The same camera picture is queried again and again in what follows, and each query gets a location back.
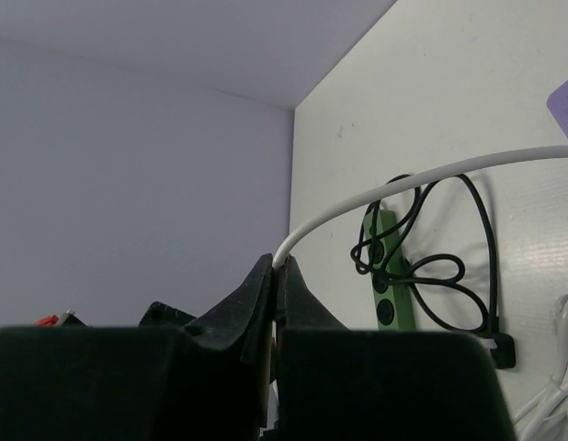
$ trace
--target white wall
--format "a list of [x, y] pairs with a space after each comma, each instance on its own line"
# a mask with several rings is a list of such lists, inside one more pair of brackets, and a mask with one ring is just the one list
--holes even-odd
[[0, 37], [293, 108], [394, 0], [0, 0]]
[[0, 40], [0, 325], [206, 311], [288, 229], [291, 123]]
[[[546, 108], [567, 79], [565, 0], [397, 2], [296, 110], [291, 226], [401, 173], [567, 143]], [[551, 311], [568, 292], [568, 160], [471, 176], [499, 240], [500, 314], [518, 356], [500, 378], [516, 408], [547, 381], [555, 358]], [[411, 200], [387, 202], [404, 214]], [[351, 327], [376, 326], [371, 282], [349, 258], [363, 213], [333, 220], [293, 250], [312, 292]], [[471, 268], [465, 284], [486, 298], [486, 239], [461, 183], [437, 186], [403, 250], [411, 259], [459, 255]], [[432, 273], [445, 277], [441, 269]], [[460, 294], [422, 292], [445, 320], [478, 323]], [[437, 329], [416, 312], [421, 328]]]

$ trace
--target white wire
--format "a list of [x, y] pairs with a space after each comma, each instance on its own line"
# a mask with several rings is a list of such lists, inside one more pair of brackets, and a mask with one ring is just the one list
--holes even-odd
[[556, 329], [558, 355], [550, 381], [514, 419], [520, 441], [568, 439], [568, 299]]
[[473, 172], [483, 168], [556, 158], [568, 158], [568, 145], [556, 145], [552, 147], [538, 147], [534, 149], [486, 154], [485, 156], [478, 156], [476, 158], [466, 159], [465, 161], [443, 165], [441, 167], [386, 184], [385, 186], [360, 193], [352, 198], [342, 200], [323, 213], [315, 216], [314, 218], [308, 219], [300, 227], [294, 230], [276, 251], [272, 266], [274, 269], [280, 268], [292, 248], [294, 248], [294, 245], [324, 223], [327, 223], [331, 219], [341, 216], [342, 214], [348, 213], [352, 209], [357, 209], [363, 205], [374, 202], [375, 200], [388, 198], [415, 187], [420, 187], [431, 182], [453, 177], [455, 175], [461, 175], [462, 173]]

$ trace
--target green power strip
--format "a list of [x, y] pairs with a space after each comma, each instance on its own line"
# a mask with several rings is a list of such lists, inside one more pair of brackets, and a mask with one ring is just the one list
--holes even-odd
[[[385, 232], [396, 225], [396, 214], [394, 211], [381, 209], [378, 212], [377, 233]], [[364, 235], [366, 240], [371, 238], [372, 213], [364, 218]], [[374, 267], [380, 268], [382, 257], [387, 250], [390, 250], [398, 242], [398, 232], [389, 234], [378, 245], [368, 247], [368, 253], [375, 252]], [[388, 264], [388, 270], [394, 274], [405, 274], [401, 259], [403, 252], [399, 248]], [[413, 303], [411, 302], [411, 292], [405, 285], [388, 286], [378, 280], [376, 273], [372, 274], [372, 287], [374, 290], [374, 302], [376, 305], [376, 316], [378, 317], [378, 328], [380, 330], [401, 330], [411, 331], [415, 328], [415, 315], [413, 314]]]

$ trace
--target purple sticker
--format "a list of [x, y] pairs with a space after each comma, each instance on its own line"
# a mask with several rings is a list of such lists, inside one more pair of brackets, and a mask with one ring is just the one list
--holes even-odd
[[548, 109], [568, 138], [568, 81], [550, 95]]

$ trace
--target black cable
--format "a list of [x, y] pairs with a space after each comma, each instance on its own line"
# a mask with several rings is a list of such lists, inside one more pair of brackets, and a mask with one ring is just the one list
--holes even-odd
[[[390, 182], [403, 179], [408, 175], [400, 175], [396, 176]], [[382, 283], [392, 286], [392, 285], [406, 285], [412, 292], [413, 297], [419, 305], [421, 309], [429, 316], [429, 318], [441, 326], [444, 329], [450, 331], [466, 331], [471, 332], [473, 334], [498, 334], [499, 331], [499, 322], [498, 322], [498, 315], [497, 315], [497, 306], [498, 306], [498, 261], [497, 261], [497, 254], [496, 254], [496, 239], [494, 238], [494, 231], [490, 224], [490, 219], [488, 217], [488, 213], [486, 211], [486, 207], [484, 206], [482, 197], [480, 193], [476, 189], [474, 183], [470, 180], [469, 177], [466, 175], [457, 175], [455, 176], [460, 179], [464, 185], [468, 188], [471, 193], [472, 198], [474, 199], [474, 203], [478, 209], [480, 214], [480, 218], [483, 224], [483, 229], [486, 234], [486, 242], [488, 245], [488, 272], [489, 272], [489, 304], [488, 309], [484, 305], [482, 299], [478, 297], [478, 295], [473, 292], [472, 290], [464, 287], [459, 282], [464, 278], [466, 274], [466, 266], [464, 265], [463, 261], [454, 254], [432, 254], [428, 257], [424, 257], [423, 259], [410, 263], [408, 260], [403, 258], [403, 265], [405, 267], [405, 274], [393, 274], [387, 270], [388, 264], [391, 261], [392, 257], [396, 254], [398, 249], [401, 247], [404, 239], [409, 234], [409, 232], [413, 229], [415, 221], [421, 212], [421, 208], [426, 201], [427, 196], [433, 188], [440, 182], [432, 182], [431, 184], [427, 185], [424, 190], [421, 187], [415, 188], [415, 197], [413, 200], [413, 204], [406, 215], [398, 221], [395, 225], [393, 225], [389, 230], [384, 232], [378, 233], [377, 232], [377, 220], [378, 220], [378, 213], [380, 211], [380, 204], [381, 201], [376, 201], [369, 204], [368, 209], [366, 210], [366, 214], [370, 214], [372, 212], [372, 227], [371, 227], [371, 235], [370, 239], [364, 240], [364, 227], [363, 223], [359, 231], [359, 239], [358, 244], [354, 246], [351, 250], [351, 259], [356, 264], [356, 270], [361, 275], [371, 273], [374, 277], [377, 277], [379, 281]], [[384, 237], [398, 231], [400, 228], [404, 227], [403, 232], [399, 234], [398, 241], [394, 244], [394, 246], [387, 251], [387, 253], [383, 256], [381, 260], [381, 265], [379, 268], [374, 267], [373, 258], [374, 252], [373, 249], [376, 246], [377, 241], [383, 239]], [[369, 253], [369, 261], [367, 263], [361, 260], [361, 251], [364, 247], [370, 247]], [[418, 277], [415, 274], [415, 271], [419, 268], [428, 265], [433, 262], [439, 261], [447, 261], [453, 263], [457, 267], [457, 273], [453, 277], [447, 278], [430, 278], [430, 277]], [[444, 288], [449, 288], [456, 290], [468, 298], [470, 298], [478, 307], [480, 314], [482, 315], [482, 322], [479, 326], [474, 329], [467, 330], [461, 329], [456, 326], [453, 326], [442, 319], [440, 319], [426, 304], [423, 297], [421, 296], [417, 285], [433, 285], [433, 286], [440, 286]]]

